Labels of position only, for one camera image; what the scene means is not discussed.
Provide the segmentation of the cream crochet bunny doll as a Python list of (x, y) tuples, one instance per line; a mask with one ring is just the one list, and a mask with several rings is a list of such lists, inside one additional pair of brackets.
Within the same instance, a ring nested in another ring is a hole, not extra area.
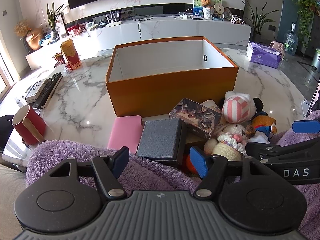
[(246, 129), (240, 124), (229, 124), (221, 130), (216, 138), (204, 145), (206, 155), (220, 155), (228, 161), (242, 161), (246, 156)]

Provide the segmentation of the pink leather notebook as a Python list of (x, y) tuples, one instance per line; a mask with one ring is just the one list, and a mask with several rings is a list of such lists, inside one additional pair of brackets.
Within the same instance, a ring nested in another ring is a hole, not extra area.
[(119, 150), (126, 146), (131, 154), (136, 154), (142, 132), (140, 115), (118, 117), (113, 123), (107, 148)]

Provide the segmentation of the dark illustrated card box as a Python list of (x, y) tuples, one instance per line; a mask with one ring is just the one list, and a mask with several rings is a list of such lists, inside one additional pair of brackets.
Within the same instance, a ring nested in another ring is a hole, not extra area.
[(193, 100), (183, 98), (169, 113), (179, 118), (196, 136), (209, 140), (220, 123), (222, 114)]

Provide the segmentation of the brown bear blue outfit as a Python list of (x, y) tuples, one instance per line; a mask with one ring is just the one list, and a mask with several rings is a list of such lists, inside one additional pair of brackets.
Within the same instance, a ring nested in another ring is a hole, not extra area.
[(270, 139), (277, 133), (276, 120), (266, 112), (257, 112), (251, 123), (246, 127), (248, 142), (259, 142), (269, 144)]

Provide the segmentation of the grey square box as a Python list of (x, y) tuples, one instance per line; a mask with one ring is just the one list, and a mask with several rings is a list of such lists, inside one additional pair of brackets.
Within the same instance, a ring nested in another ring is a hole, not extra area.
[(159, 162), (181, 164), (187, 126), (179, 118), (147, 121), (136, 155)]

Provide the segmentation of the pink striped white plush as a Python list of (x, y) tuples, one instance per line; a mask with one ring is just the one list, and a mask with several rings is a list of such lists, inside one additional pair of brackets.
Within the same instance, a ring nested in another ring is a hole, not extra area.
[(230, 124), (242, 124), (263, 110), (264, 104), (259, 98), (253, 98), (247, 93), (228, 91), (222, 107), (222, 115)]

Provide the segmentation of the purple fluffy blanket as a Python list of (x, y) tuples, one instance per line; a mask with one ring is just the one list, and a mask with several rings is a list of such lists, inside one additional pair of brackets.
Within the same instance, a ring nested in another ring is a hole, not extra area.
[[(51, 168), (68, 157), (76, 157), (79, 162), (89, 162), (100, 155), (113, 155), (114, 150), (97, 148), (70, 140), (50, 140), (41, 143), (29, 158), (26, 184), (30, 186)], [(188, 176), (168, 165), (130, 155), (129, 163), (119, 177), (119, 182), (127, 192), (133, 190), (189, 190), (194, 192), (201, 182), (196, 176)], [(308, 239), (319, 239), (319, 184), (298, 185), (296, 187), (306, 198), (308, 208), (299, 231)]]

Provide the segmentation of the grey trash bin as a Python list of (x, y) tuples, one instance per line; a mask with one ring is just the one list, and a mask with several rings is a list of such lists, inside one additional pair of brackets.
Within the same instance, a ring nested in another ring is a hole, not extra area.
[(311, 66), (313, 70), (315, 70), (318, 73), (320, 72), (320, 49), (319, 48), (316, 48)]

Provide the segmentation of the pink small heater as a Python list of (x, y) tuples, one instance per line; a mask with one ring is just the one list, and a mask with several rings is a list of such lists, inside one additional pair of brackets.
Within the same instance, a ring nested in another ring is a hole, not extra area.
[(269, 47), (275, 49), (278, 52), (280, 52), (281, 58), (284, 57), (285, 49), (284, 49), (284, 45), (282, 43), (279, 43), (277, 41), (272, 41), (270, 43)]

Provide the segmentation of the water bottle jug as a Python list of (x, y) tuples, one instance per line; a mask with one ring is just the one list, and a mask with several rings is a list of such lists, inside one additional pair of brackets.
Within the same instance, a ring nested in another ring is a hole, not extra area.
[(288, 30), (284, 35), (284, 50), (290, 55), (295, 55), (296, 49), (298, 47), (298, 37), (295, 33), (296, 24), (292, 23), (291, 29)]

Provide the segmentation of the purple tissue pack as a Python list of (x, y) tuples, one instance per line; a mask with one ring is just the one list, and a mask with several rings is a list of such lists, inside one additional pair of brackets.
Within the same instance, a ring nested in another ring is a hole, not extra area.
[(250, 62), (277, 69), (281, 61), (281, 53), (274, 48), (249, 41), (246, 50)]

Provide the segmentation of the orange cardboard box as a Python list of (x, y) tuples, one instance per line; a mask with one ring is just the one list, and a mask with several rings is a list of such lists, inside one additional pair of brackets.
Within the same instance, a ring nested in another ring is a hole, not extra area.
[(116, 116), (168, 114), (183, 98), (219, 102), (238, 66), (203, 36), (158, 38), (114, 47), (106, 88)]

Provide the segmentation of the black remote keyboard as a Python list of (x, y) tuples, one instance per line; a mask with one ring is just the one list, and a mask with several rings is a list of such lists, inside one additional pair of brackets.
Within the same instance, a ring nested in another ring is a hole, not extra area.
[(56, 73), (52, 77), (45, 80), (44, 88), (36, 101), (33, 103), (32, 108), (42, 109), (46, 107), (48, 99), (52, 96), (52, 93), (55, 91), (55, 88), (59, 84), (61, 78), (62, 74)]

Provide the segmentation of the white small device box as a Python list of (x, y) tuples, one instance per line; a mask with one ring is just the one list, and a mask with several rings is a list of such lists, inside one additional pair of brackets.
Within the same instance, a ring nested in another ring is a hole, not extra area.
[(45, 86), (45, 83), (46, 79), (43, 79), (37, 81), (32, 85), (32, 87), (28, 90), (28, 93), (24, 97), (27, 103), (34, 103), (37, 100)]

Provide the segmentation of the black bag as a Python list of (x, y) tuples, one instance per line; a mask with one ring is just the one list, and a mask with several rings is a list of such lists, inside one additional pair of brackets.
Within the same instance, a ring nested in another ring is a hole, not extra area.
[(14, 129), (12, 125), (12, 119), (13, 115), (4, 115), (1, 116), (0, 118), (0, 147), (1, 147), (1, 152), (4, 150), (10, 135), (12, 133), (12, 130)]

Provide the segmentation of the red yellow carton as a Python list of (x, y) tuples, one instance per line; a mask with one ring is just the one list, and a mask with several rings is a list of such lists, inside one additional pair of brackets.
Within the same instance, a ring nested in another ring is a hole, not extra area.
[(63, 41), (60, 49), (69, 70), (75, 70), (81, 66), (81, 60), (72, 39)]

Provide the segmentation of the floor plant right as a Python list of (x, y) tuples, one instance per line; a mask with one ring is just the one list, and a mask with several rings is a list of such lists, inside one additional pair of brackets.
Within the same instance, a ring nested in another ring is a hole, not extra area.
[(245, 6), (245, 10), (249, 12), (250, 18), (247, 18), (253, 28), (253, 34), (252, 34), (252, 42), (259, 43), (261, 39), (261, 32), (263, 29), (263, 26), (266, 23), (273, 23), (275, 20), (268, 18), (268, 16), (272, 13), (278, 12), (279, 10), (272, 10), (269, 12), (265, 12), (265, 8), (267, 6), (267, 2), (265, 2), (264, 6), (259, 11), (257, 7), (255, 7), (255, 10), (250, 5), (249, 2), (245, 2), (242, 0), (242, 3)]

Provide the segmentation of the hanging green vine plant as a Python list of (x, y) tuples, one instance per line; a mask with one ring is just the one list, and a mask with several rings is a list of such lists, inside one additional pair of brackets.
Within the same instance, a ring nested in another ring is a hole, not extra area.
[(298, 7), (299, 30), (298, 38), (304, 48), (308, 48), (311, 41), (310, 25), (313, 22), (314, 15), (319, 12), (319, 3), (317, 0), (292, 0)]

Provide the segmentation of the white tv console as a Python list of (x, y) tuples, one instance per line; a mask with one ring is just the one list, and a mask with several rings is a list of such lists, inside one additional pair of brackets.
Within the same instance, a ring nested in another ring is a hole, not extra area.
[(247, 46), (252, 28), (229, 21), (181, 20), (172, 16), (153, 17), (146, 21), (127, 20), (73, 36), (80, 59), (99, 56), (116, 45), (157, 38), (204, 36), (215, 44)]

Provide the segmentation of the white wifi router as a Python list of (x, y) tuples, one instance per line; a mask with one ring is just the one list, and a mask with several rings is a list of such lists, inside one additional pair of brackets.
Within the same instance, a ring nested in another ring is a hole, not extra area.
[(110, 11), (108, 14), (105, 14), (105, 17), (107, 19), (107, 24), (106, 24), (107, 27), (113, 27), (121, 24), (120, 10)]

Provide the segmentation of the copper vase dried flowers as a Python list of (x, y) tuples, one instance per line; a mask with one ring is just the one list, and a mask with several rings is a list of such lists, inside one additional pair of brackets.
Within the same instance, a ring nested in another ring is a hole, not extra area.
[(28, 54), (41, 48), (40, 41), (43, 38), (41, 28), (31, 29), (26, 20), (21, 20), (15, 25), (14, 32), (23, 41)]

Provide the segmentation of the potted plant left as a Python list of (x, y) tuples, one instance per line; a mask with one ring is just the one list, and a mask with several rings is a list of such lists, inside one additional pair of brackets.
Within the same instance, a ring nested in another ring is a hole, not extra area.
[(64, 22), (63, 11), (65, 10), (64, 4), (55, 8), (54, 2), (52, 2), (52, 8), (49, 9), (49, 4), (47, 4), (47, 18), (48, 24), (51, 28), (50, 38), (53, 43), (60, 39), (59, 31), (62, 31), (63, 35), (67, 35), (67, 29)]

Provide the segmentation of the teddy bear on console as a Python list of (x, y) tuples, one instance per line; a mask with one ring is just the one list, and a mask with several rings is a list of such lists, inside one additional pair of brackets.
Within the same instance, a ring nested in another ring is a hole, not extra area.
[(201, 0), (201, 6), (202, 7), (210, 7), (211, 6), (211, 0)]

